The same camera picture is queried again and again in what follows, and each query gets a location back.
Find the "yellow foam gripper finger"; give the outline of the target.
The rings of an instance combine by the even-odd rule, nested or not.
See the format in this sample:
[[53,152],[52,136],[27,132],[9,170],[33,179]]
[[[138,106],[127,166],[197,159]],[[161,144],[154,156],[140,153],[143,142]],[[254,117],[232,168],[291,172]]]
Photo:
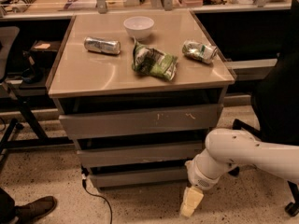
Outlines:
[[184,217],[190,217],[203,198],[204,193],[199,188],[194,186],[187,187],[184,190],[180,214]]

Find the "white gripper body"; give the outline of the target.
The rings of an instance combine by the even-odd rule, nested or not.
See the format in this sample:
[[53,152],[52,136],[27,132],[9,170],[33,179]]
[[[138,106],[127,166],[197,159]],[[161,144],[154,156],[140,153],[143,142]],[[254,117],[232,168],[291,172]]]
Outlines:
[[200,190],[212,189],[219,181],[219,178],[209,178],[198,168],[195,160],[186,161],[187,177],[192,186]]

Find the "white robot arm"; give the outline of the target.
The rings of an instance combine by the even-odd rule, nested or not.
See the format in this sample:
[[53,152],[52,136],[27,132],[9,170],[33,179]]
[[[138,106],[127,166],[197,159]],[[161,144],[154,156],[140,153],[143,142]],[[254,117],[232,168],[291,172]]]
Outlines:
[[262,142],[243,130],[215,129],[206,136],[205,149],[185,162],[190,185],[184,191],[180,213],[190,217],[204,192],[240,164],[287,180],[293,198],[298,198],[299,146]]

